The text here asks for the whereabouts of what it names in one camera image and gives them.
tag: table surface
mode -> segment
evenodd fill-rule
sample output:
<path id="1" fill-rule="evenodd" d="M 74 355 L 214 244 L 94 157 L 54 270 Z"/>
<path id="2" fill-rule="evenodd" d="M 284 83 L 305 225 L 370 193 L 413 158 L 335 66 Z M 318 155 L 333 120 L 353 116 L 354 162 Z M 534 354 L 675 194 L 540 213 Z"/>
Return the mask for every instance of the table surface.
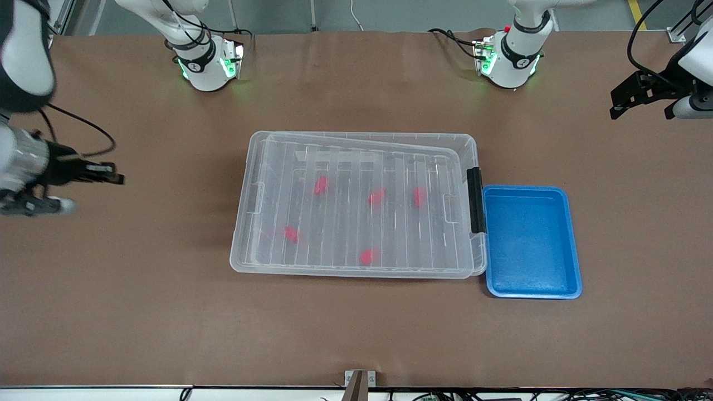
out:
<path id="1" fill-rule="evenodd" d="M 472 33 L 473 37 L 483 32 Z M 517 91 L 431 34 L 261 36 L 243 80 L 189 87 L 158 36 L 58 37 L 54 103 L 112 133 L 125 186 L 2 218 L 0 383 L 710 386 L 713 135 L 665 103 L 611 121 L 626 32 L 556 33 Z M 637 57 L 677 49 L 641 33 Z M 49 111 L 62 142 L 105 145 Z M 37 116 L 17 116 L 42 128 Z M 569 195 L 584 292 L 497 299 L 484 277 L 250 275 L 228 263 L 255 131 L 468 133 L 485 184 Z"/>

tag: clear plastic container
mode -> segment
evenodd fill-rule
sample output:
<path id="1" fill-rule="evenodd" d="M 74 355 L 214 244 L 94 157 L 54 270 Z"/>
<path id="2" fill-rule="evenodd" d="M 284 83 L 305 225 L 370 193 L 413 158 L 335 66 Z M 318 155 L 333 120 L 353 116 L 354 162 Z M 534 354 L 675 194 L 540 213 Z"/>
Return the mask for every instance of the clear plastic container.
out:
<path id="1" fill-rule="evenodd" d="M 484 234 L 470 233 L 466 187 L 474 166 L 475 142 L 462 134 L 258 132 L 230 264 L 246 273 L 480 274 Z"/>

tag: black latch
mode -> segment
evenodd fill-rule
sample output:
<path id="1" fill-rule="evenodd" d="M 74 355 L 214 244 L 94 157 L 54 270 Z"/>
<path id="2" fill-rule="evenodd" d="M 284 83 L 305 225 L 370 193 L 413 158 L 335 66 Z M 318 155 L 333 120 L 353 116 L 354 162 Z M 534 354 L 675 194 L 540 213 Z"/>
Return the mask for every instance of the black latch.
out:
<path id="1" fill-rule="evenodd" d="M 481 168 L 473 167 L 466 171 L 466 175 L 468 177 L 468 203 L 471 207 L 471 231 L 474 234 L 487 233 Z"/>

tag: container lid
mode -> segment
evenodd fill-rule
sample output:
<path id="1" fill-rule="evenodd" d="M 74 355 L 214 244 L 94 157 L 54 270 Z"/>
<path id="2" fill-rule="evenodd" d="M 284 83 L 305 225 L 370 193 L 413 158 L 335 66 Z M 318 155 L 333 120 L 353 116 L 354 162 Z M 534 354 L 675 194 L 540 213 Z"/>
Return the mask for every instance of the container lid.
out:
<path id="1" fill-rule="evenodd" d="M 462 175 L 449 148 L 256 133 L 231 266 L 252 273 L 466 278 L 474 261 Z"/>
<path id="2" fill-rule="evenodd" d="M 574 299 L 582 293 L 567 195 L 555 187 L 486 186 L 488 289 L 496 297 Z"/>

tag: blue plastic tray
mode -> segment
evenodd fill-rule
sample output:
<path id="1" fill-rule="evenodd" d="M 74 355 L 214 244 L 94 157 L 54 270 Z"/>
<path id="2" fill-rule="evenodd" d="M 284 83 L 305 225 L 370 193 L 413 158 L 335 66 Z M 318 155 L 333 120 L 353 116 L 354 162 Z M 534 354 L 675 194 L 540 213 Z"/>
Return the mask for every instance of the blue plastic tray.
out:
<path id="1" fill-rule="evenodd" d="M 570 206 L 555 187 L 486 186 L 488 289 L 496 297 L 571 300 L 582 278 Z"/>

